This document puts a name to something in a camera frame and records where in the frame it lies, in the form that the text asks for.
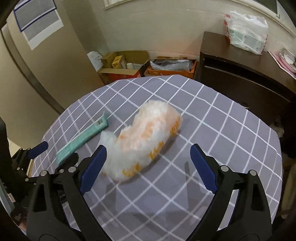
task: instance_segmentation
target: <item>clear plastic bag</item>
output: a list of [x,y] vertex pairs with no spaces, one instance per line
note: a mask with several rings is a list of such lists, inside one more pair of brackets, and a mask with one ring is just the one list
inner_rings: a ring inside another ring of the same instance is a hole
[[238,48],[262,54],[268,35],[268,25],[263,17],[230,11],[226,14],[225,35]]
[[193,68],[192,61],[187,59],[157,59],[150,64],[154,70],[190,71]]
[[102,131],[99,145],[107,149],[102,172],[115,181],[126,181],[147,167],[167,140],[179,130],[182,116],[168,103],[149,101],[142,105],[133,125],[118,137]]

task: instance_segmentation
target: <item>open cardboard box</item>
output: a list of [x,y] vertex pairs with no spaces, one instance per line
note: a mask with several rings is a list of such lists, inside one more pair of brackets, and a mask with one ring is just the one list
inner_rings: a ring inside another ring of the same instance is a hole
[[98,74],[105,85],[116,80],[144,77],[144,73],[150,66],[149,53],[147,51],[120,51],[118,55],[123,55],[127,63],[140,65],[139,69],[109,69],[102,67]]
[[158,57],[154,59],[150,59],[151,61],[155,61],[157,59],[186,59],[186,60],[191,60],[193,62],[193,67],[191,71],[183,70],[183,71],[172,71],[172,70],[154,70],[152,69],[151,65],[148,67],[148,69],[145,71],[144,76],[149,77],[149,76],[160,76],[160,75],[174,75],[174,74],[179,74],[184,77],[193,79],[194,74],[196,71],[196,66],[197,66],[197,60],[196,59],[188,59],[188,58],[183,58],[183,57],[178,57],[178,58],[170,58],[170,57]]

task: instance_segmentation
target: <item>plastic bag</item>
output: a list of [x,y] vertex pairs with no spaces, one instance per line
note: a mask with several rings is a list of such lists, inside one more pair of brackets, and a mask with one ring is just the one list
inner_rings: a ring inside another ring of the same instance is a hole
[[263,17],[230,11],[226,14],[225,35],[238,48],[262,54],[268,35],[268,25]]
[[118,137],[102,131],[99,145],[107,149],[102,172],[115,181],[126,181],[147,167],[167,140],[179,130],[182,116],[168,103],[149,101],[142,105],[133,125]]
[[150,64],[154,70],[190,71],[193,68],[192,61],[187,59],[157,59]]

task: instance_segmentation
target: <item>gray checkered tablecloth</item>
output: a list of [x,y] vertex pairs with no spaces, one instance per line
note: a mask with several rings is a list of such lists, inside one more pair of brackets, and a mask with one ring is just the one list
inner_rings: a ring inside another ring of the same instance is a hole
[[[49,149],[36,158],[33,176],[45,169],[53,173],[57,151],[103,112],[108,116],[108,130],[119,135],[148,100],[169,102],[182,114],[183,123],[180,134],[137,176],[115,183],[99,174],[92,190],[84,195],[113,240],[186,240],[213,197],[190,159],[194,143],[233,171],[256,170],[274,219],[282,185],[277,134],[241,105],[180,75],[119,80],[73,103],[44,135],[42,140]],[[95,151],[99,140],[97,135],[77,151],[79,161]],[[234,191],[220,228],[227,226],[236,196]],[[64,209],[71,226],[78,229],[67,203]]]

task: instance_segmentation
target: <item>yellow box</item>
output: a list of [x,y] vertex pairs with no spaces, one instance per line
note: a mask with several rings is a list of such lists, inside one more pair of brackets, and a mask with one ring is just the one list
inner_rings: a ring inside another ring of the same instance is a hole
[[112,67],[114,69],[126,69],[126,60],[123,55],[115,57]]

